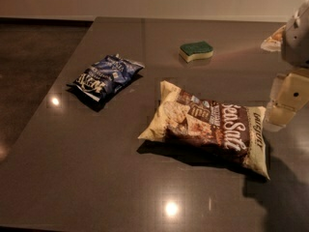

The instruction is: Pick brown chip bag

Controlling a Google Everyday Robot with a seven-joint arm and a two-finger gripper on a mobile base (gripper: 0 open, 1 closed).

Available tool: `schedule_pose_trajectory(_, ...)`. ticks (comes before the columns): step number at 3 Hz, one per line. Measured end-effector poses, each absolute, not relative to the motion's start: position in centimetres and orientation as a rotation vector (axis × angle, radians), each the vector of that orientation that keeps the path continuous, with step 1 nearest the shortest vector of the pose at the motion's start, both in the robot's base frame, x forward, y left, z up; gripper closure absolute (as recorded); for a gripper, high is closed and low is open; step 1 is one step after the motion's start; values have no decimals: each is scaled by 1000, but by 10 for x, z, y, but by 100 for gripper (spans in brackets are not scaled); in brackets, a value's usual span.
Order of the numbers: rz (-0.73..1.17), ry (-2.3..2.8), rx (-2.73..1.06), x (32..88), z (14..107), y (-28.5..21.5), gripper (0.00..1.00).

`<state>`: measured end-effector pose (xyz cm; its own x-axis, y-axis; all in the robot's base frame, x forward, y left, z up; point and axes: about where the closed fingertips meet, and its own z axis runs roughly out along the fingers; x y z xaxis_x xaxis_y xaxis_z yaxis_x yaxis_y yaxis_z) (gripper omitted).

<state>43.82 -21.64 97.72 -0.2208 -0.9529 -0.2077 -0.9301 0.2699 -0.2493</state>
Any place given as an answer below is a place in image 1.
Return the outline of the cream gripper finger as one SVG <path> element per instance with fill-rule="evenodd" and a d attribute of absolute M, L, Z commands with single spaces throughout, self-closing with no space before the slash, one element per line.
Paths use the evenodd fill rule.
<path fill-rule="evenodd" d="M 280 51 L 284 30 L 285 26 L 282 26 L 272 33 L 262 42 L 261 49 L 269 52 Z"/>
<path fill-rule="evenodd" d="M 294 118 L 295 112 L 284 107 L 275 106 L 273 103 L 267 105 L 264 118 L 264 129 L 277 132 L 284 129 Z"/>

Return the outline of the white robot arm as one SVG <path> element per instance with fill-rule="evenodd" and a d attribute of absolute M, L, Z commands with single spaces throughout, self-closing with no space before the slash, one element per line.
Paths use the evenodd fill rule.
<path fill-rule="evenodd" d="M 273 80 L 264 128 L 280 131 L 309 102 L 309 0 L 305 0 L 289 21 L 261 44 L 261 49 L 281 52 L 293 69 Z"/>

